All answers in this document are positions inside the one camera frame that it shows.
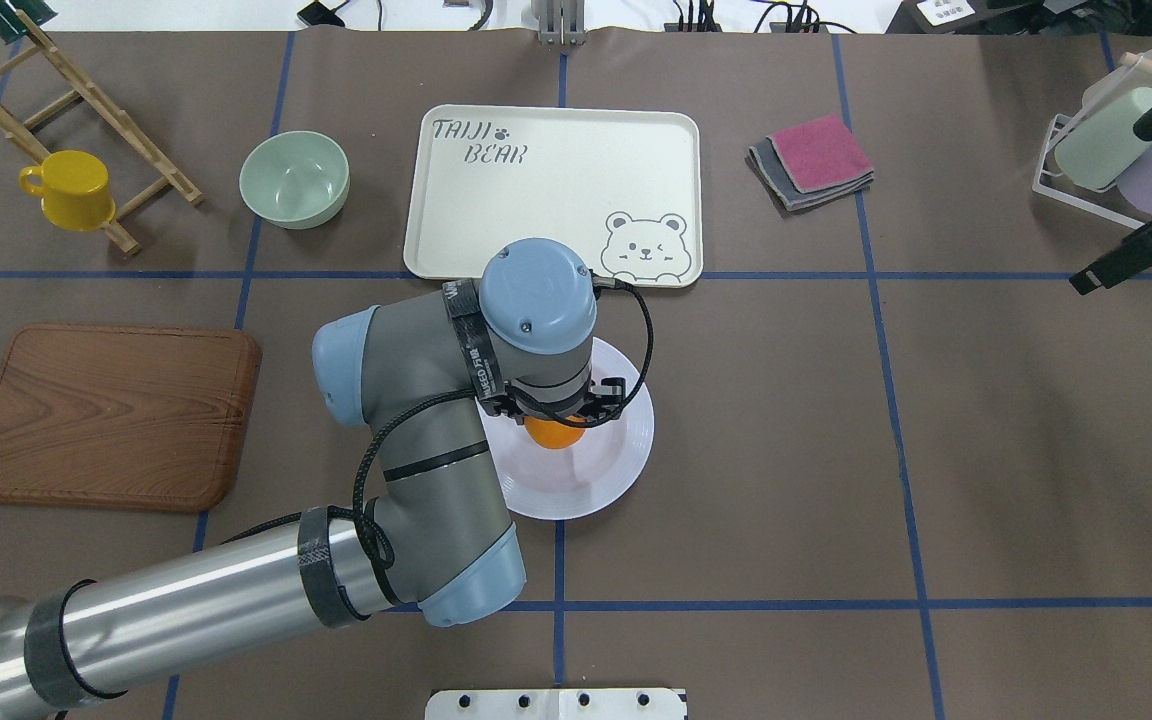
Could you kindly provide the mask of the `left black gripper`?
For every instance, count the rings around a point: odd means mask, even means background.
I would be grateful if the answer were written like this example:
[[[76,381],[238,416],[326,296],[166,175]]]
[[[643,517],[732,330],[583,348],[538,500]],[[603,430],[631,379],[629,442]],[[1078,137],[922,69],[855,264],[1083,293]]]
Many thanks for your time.
[[[620,419],[628,406],[628,391],[626,378],[614,376],[600,382],[579,376],[553,387],[511,381],[503,393],[480,397],[477,406],[484,414],[502,416],[517,427],[525,420],[554,420],[562,427],[594,429]]]

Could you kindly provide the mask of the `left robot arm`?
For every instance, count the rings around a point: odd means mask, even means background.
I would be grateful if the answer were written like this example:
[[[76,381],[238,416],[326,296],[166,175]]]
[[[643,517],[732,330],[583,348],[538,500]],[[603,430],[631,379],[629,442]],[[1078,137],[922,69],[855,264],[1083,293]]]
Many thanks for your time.
[[[526,582],[484,416],[596,429],[643,381],[593,379],[605,291],[652,314],[630,270],[525,238],[479,275],[326,323],[326,410],[369,433],[344,503],[289,511],[177,560],[0,598],[0,719],[61,719],[257,647],[412,602],[431,626],[505,609]]]

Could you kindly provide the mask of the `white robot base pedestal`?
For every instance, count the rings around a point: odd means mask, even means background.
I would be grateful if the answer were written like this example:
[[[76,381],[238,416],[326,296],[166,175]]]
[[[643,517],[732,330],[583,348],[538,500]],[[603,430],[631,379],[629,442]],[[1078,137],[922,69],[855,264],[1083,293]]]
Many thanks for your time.
[[[646,688],[539,688],[438,691],[425,719],[687,719],[685,691]]]

